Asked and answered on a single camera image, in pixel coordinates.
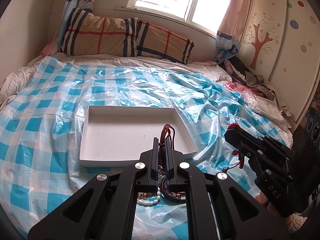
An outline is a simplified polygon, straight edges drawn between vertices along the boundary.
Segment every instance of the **metal bolt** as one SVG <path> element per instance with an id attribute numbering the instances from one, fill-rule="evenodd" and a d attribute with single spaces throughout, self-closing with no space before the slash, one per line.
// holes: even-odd
<path id="1" fill-rule="evenodd" d="M 146 165 L 144 163 L 136 163 L 135 167 L 139 170 L 143 169 Z"/>
<path id="2" fill-rule="evenodd" d="M 190 164 L 189 163 L 186 163 L 186 162 L 183 162 L 183 163 L 180 163 L 179 164 L 180 168 L 182 169 L 187 169 L 190 167 Z"/>
<path id="3" fill-rule="evenodd" d="M 103 181 L 103 180 L 106 180 L 107 177 L 108 177 L 108 176 L 107 176 L 106 174 L 100 173 L 100 174 L 97 175 L 97 180 Z"/>
<path id="4" fill-rule="evenodd" d="M 217 174 L 217 177 L 218 177 L 218 179 L 226 179 L 228 177 L 228 175 L 223 172 L 219 172 Z"/>

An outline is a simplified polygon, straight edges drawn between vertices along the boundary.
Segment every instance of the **plastic sheet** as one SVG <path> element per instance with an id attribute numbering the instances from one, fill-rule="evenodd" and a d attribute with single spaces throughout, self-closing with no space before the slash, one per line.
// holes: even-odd
<path id="1" fill-rule="evenodd" d="M 276 102 L 269 99 L 259 97 L 249 88 L 239 84 L 231 82 L 223 82 L 223 85 L 230 91 L 241 93 L 244 97 L 249 108 L 255 113 L 268 118 L 274 124 L 281 129 L 281 137 L 286 142 L 286 145 L 291 148 L 293 145 L 293 138 L 290 132 L 291 125 L 281 115 Z"/>
<path id="2" fill-rule="evenodd" d="M 191 162 L 211 174 L 237 163 L 230 154 L 234 148 L 223 137 L 230 123 L 239 123 L 256 137 L 268 134 L 284 143 L 279 128 L 252 112 L 241 94 L 199 73 L 164 69 L 172 64 L 157 61 L 163 68 L 156 61 L 141 66 L 142 61 L 126 59 L 125 66 L 119 59 L 91 64 L 47 57 L 29 85 L 3 109 L 0 202 L 24 235 L 97 173 L 123 170 L 80 164 L 89 105 L 174 107 L 199 149 Z M 247 161 L 243 170 L 235 168 L 228 174 L 251 195 L 259 192 Z M 187 239 L 187 235 L 185 205 L 162 198 L 152 207 L 137 206 L 133 239 Z"/>

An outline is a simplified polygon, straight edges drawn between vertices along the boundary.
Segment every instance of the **pillow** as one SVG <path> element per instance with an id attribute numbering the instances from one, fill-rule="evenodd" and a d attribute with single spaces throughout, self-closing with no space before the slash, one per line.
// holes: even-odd
<path id="1" fill-rule="evenodd" d="M 138 56 L 166 58 L 182 64 L 191 62 L 194 44 L 189 39 L 141 20 L 136 37 Z"/>
<path id="2" fill-rule="evenodd" d="M 137 18 L 101 18 L 75 8 L 67 21 L 61 52 L 72 56 L 111 54 L 135 57 L 137 21 Z"/>

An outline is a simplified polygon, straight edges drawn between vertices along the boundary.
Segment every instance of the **hanging ornament decal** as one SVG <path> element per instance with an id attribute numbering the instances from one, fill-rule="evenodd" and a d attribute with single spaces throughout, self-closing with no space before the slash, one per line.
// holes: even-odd
<path id="1" fill-rule="evenodd" d="M 298 5 L 300 5 L 301 7 L 304 7 L 304 3 L 301 1 L 298 1 Z"/>
<path id="2" fill-rule="evenodd" d="M 310 16 L 310 22 L 312 22 L 313 24 L 316 24 L 316 19 L 311 15 Z"/>
<path id="3" fill-rule="evenodd" d="M 291 4 L 291 1 L 290 0 L 288 0 L 288 8 L 292 8 L 292 4 Z"/>
<path id="4" fill-rule="evenodd" d="M 306 47 L 306 36 L 307 36 L 307 23 L 308 23 L 308 13 L 307 13 L 307 8 L 304 9 L 305 13 L 305 25 L 304 25 L 304 38 L 303 38 L 303 45 L 301 45 L 300 49 L 303 53 L 307 52 L 307 47 Z"/>
<path id="5" fill-rule="evenodd" d="M 297 30 L 299 28 L 299 24 L 297 23 L 297 21 L 295 19 L 290 21 L 290 26 L 295 30 Z"/>
<path id="6" fill-rule="evenodd" d="M 303 44 L 301 45 L 301 51 L 306 53 L 307 52 L 307 47 Z"/>

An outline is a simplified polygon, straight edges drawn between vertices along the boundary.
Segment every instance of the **window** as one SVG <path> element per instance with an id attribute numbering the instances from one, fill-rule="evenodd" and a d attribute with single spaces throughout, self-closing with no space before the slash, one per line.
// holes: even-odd
<path id="1" fill-rule="evenodd" d="M 134 7 L 184 21 L 216 35 L 229 0 L 136 0 Z"/>

